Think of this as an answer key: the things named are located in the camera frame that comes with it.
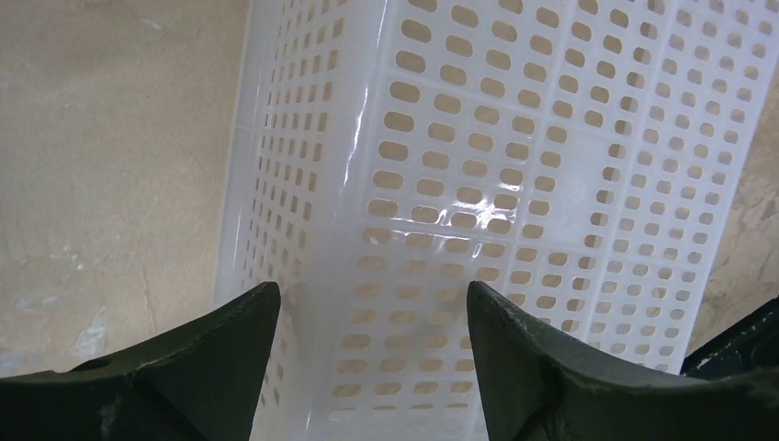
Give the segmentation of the white perforated tray basket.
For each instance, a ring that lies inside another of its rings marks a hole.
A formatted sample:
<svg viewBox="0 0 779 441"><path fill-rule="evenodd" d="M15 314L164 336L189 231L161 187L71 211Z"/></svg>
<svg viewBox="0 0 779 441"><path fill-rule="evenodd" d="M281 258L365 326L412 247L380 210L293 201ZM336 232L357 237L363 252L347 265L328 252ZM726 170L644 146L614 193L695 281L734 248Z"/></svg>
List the white perforated tray basket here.
<svg viewBox="0 0 779 441"><path fill-rule="evenodd" d="M775 1L253 1L213 303L274 281L254 440L484 440L481 280L676 374Z"/></svg>

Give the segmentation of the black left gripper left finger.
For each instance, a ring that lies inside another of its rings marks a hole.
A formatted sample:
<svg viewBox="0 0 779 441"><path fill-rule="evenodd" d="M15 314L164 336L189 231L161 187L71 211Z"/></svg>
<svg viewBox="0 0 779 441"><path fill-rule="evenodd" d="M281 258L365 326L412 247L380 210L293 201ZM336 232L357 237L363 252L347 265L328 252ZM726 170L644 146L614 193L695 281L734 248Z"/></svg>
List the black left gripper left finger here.
<svg viewBox="0 0 779 441"><path fill-rule="evenodd" d="M142 343L1 381L4 440L246 440L280 313L264 282Z"/></svg>

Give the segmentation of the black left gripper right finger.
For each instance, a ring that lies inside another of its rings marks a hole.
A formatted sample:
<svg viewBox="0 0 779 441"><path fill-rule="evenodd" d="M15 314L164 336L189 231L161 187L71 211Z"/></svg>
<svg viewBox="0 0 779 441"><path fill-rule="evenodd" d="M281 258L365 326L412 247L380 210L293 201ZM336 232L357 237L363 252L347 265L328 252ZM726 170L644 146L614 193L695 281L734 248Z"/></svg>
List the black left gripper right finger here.
<svg viewBox="0 0 779 441"><path fill-rule="evenodd" d="M775 440L774 367L707 380L611 356L480 281L469 336L491 440Z"/></svg>

